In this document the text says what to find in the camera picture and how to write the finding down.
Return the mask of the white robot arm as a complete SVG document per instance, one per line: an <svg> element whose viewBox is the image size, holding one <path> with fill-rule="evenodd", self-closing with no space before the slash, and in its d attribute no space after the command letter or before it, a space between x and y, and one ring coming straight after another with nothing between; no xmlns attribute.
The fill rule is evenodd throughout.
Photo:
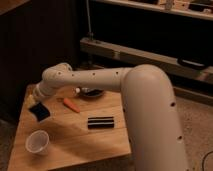
<svg viewBox="0 0 213 171"><path fill-rule="evenodd" d="M121 94L136 171L188 171L186 148L176 98L167 74L150 64L132 68L74 71L67 63L45 69L27 98L27 107L73 85Z"/></svg>

